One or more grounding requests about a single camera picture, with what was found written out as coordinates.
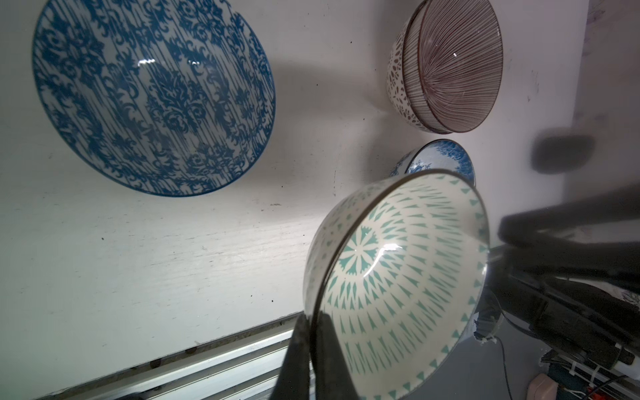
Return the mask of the maroon striped bowl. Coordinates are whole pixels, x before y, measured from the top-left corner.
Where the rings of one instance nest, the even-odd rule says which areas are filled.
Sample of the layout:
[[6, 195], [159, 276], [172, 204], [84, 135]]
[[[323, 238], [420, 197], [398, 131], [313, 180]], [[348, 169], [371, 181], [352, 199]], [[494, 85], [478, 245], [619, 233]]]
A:
[[503, 77], [503, 40], [489, 1], [426, 1], [403, 45], [403, 81], [418, 121], [468, 133], [491, 113]]

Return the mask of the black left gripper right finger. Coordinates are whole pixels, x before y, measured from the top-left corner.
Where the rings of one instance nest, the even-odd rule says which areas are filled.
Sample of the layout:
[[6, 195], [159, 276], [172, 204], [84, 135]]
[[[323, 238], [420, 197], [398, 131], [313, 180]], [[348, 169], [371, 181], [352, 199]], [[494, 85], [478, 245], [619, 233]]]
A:
[[357, 400], [358, 393], [344, 359], [331, 317], [324, 312], [319, 312], [313, 334], [316, 399]]

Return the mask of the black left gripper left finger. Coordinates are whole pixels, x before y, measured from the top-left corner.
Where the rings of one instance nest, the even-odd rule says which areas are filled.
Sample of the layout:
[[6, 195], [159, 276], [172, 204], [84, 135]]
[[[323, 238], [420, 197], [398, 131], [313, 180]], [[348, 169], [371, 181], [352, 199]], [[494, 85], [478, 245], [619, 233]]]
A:
[[296, 320], [271, 400], [309, 400], [310, 335], [308, 318], [302, 314]]

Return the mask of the green triangle pattern bowl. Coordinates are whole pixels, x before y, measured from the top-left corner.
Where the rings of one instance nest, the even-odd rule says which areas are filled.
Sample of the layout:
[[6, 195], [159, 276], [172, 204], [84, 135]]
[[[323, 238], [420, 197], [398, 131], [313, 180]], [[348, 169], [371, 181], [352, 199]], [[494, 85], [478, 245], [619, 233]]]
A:
[[488, 269], [476, 188], [444, 169], [371, 183], [339, 202], [308, 251], [304, 312], [328, 315], [361, 399], [399, 399], [461, 341]]

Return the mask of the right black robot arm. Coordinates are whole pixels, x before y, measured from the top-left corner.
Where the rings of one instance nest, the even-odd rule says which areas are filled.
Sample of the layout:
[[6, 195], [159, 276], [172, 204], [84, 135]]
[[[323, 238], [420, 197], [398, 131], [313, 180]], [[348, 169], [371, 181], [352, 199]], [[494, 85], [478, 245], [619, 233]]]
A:
[[523, 320], [523, 332], [579, 363], [611, 369], [639, 359], [639, 311], [597, 288], [639, 292], [639, 244], [579, 243], [558, 230], [639, 218], [639, 186], [507, 216], [482, 300]]

